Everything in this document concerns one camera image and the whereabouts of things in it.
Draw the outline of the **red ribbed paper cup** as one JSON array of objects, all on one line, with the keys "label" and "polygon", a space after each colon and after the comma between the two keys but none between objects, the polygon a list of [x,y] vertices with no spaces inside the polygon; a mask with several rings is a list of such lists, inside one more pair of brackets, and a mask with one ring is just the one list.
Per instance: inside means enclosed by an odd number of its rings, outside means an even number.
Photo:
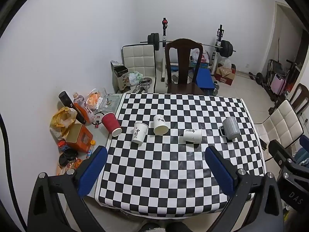
[{"label": "red ribbed paper cup", "polygon": [[113,137],[117,137],[122,133],[122,128],[114,113],[106,113],[102,117],[102,124]]}]

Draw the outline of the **white paper cup lying sideways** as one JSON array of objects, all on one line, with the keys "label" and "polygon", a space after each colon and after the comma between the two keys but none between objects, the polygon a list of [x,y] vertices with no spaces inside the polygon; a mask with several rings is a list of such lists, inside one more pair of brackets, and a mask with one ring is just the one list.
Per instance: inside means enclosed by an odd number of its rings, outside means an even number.
[{"label": "white paper cup lying sideways", "polygon": [[191,143],[202,142],[202,130],[201,129],[185,129],[183,132],[183,140]]}]

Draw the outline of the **white paper cup, black calligraphy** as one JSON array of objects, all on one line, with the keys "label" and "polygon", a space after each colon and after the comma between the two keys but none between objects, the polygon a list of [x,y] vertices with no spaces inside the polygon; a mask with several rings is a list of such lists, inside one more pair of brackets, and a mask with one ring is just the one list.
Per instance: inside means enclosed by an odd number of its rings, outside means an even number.
[{"label": "white paper cup, black calligraphy", "polygon": [[132,142],[141,145],[148,132],[148,125],[140,122],[135,122],[132,133]]}]

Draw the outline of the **white paper cup, open mouth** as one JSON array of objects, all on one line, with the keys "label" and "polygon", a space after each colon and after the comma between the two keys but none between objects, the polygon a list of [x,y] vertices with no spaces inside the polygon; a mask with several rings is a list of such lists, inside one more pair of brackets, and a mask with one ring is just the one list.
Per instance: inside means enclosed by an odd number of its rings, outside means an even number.
[{"label": "white paper cup, open mouth", "polygon": [[161,136],[169,131],[169,127],[166,124],[165,118],[161,114],[154,116],[154,134]]}]

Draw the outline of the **orange gift box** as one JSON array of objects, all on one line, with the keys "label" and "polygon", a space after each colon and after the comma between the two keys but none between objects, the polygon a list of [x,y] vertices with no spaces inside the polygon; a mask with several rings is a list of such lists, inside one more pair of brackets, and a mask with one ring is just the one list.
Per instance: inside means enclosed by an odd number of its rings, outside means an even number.
[{"label": "orange gift box", "polygon": [[87,153],[92,139],[92,133],[83,124],[73,124],[65,141],[70,148]]}]

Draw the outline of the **grey ribbed mug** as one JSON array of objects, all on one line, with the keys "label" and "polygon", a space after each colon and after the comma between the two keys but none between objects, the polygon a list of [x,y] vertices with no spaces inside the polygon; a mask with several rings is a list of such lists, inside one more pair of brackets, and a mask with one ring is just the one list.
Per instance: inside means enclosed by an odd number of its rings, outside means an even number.
[{"label": "grey ribbed mug", "polygon": [[220,135],[228,140],[239,139],[240,129],[235,117],[227,117],[219,127]]}]

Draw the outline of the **cream padded chair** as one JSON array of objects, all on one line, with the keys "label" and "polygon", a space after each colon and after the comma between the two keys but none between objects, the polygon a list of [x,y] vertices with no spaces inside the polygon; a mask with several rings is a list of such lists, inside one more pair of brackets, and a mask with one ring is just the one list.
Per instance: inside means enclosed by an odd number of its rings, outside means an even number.
[{"label": "cream padded chair", "polygon": [[123,65],[128,69],[129,73],[138,72],[143,78],[151,78],[149,93],[154,92],[156,84],[156,60],[155,49],[153,44],[131,44],[125,45],[121,49]]},{"label": "cream padded chair", "polygon": [[301,122],[288,100],[284,100],[262,123],[255,124],[255,128],[264,151],[268,149],[272,140],[278,141],[283,148],[287,148],[304,133]]}]

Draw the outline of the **black white checkered tablecloth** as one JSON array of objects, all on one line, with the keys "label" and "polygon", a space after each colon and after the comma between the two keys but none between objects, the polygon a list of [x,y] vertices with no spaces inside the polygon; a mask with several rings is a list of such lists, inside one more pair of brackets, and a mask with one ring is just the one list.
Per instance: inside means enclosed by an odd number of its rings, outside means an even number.
[{"label": "black white checkered tablecloth", "polygon": [[[154,116],[164,116],[169,131],[154,134]],[[152,217],[185,217],[221,210],[220,190],[204,153],[209,146],[251,175],[266,172],[249,111],[240,98],[181,94],[125,94],[116,112],[122,133],[109,137],[107,162],[95,199],[101,206]],[[235,117],[240,138],[228,140],[219,127]],[[148,125],[141,145],[132,142],[135,122]],[[183,140],[185,129],[201,129],[202,142]]]}]

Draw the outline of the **orange snack bag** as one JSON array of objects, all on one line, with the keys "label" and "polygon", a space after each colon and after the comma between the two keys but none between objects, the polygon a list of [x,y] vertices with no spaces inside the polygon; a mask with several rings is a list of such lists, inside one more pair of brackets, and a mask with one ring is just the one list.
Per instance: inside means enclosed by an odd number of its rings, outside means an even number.
[{"label": "orange snack bag", "polygon": [[87,105],[90,110],[95,111],[102,103],[103,96],[100,90],[93,89],[86,97]]}]

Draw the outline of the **dark wooden chair at right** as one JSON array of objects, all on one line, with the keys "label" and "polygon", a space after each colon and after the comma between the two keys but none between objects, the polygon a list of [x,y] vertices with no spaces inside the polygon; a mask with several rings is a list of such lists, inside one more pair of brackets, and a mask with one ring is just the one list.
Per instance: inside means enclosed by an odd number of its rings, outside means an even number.
[{"label": "dark wooden chair at right", "polygon": [[308,107],[309,91],[306,86],[299,83],[290,98],[290,103],[295,110],[297,116],[300,116],[302,112]]}]

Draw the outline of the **pink suitcase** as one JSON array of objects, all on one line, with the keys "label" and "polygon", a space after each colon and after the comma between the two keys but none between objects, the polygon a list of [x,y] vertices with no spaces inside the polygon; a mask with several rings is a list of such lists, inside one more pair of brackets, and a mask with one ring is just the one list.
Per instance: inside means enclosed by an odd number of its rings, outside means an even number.
[{"label": "pink suitcase", "polygon": [[280,95],[285,87],[285,84],[286,84],[286,80],[284,79],[284,77],[280,75],[279,73],[276,73],[270,85],[271,91],[275,95]]}]

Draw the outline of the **cardboard box on floor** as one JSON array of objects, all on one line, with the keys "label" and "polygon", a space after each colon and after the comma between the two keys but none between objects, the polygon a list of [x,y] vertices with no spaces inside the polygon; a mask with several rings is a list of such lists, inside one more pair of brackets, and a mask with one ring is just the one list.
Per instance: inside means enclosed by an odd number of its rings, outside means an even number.
[{"label": "cardboard box on floor", "polygon": [[235,78],[236,69],[234,68],[225,68],[220,66],[216,69],[215,79],[219,82],[222,82],[227,85],[232,85]]}]

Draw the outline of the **cream padded chair at back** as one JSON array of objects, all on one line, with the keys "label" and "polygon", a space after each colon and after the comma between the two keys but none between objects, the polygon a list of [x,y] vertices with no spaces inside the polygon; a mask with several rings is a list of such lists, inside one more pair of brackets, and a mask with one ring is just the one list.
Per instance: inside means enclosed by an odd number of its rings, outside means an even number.
[{"label": "cream padded chair at back", "polygon": [[128,69],[129,73],[138,72],[143,78],[151,78],[149,93],[154,92],[156,84],[156,60],[155,49],[153,44],[131,44],[125,45],[121,49],[123,65]]}]

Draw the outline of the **barbell with black plates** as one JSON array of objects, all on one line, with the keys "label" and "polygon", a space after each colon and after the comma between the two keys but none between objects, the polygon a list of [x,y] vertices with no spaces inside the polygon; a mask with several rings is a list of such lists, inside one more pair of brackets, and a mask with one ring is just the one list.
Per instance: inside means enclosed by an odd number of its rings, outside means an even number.
[{"label": "barbell with black plates", "polygon": [[[154,48],[156,51],[159,50],[159,45],[160,45],[160,37],[158,33],[151,33],[147,37],[147,41],[141,41],[141,44],[153,44]],[[219,54],[222,57],[229,58],[232,56],[234,52],[233,45],[227,41],[227,40],[222,40],[221,41],[221,46],[223,47],[222,49],[219,50]],[[166,49],[187,49],[189,52],[193,49],[200,49],[203,50],[203,45],[202,43],[198,43],[196,41],[193,41],[191,39],[185,39],[185,38],[180,38],[176,39],[173,41],[168,41],[166,43]]]}]

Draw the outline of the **white squat rack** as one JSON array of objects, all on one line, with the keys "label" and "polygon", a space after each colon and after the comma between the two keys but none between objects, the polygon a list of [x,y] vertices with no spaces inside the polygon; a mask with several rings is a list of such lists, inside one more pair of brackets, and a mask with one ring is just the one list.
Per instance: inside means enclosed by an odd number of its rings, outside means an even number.
[{"label": "white squat rack", "polygon": [[[162,43],[163,47],[163,58],[162,58],[162,72],[161,72],[161,82],[165,81],[166,78],[166,58],[165,58],[165,46],[166,43],[168,42],[166,40],[166,29],[168,27],[168,21],[164,17],[162,20],[162,28],[163,28],[163,35],[162,35],[162,40],[160,43]],[[217,61],[218,61],[218,56],[219,56],[219,50],[222,49],[223,47],[221,46],[221,41],[223,38],[224,30],[223,26],[220,25],[217,34],[216,34],[216,41],[214,45],[211,44],[202,44],[203,46],[209,46],[209,47],[214,47],[214,51],[212,54],[212,57],[210,59],[210,64],[211,64],[211,75],[214,75],[215,68],[217,67]]]}]

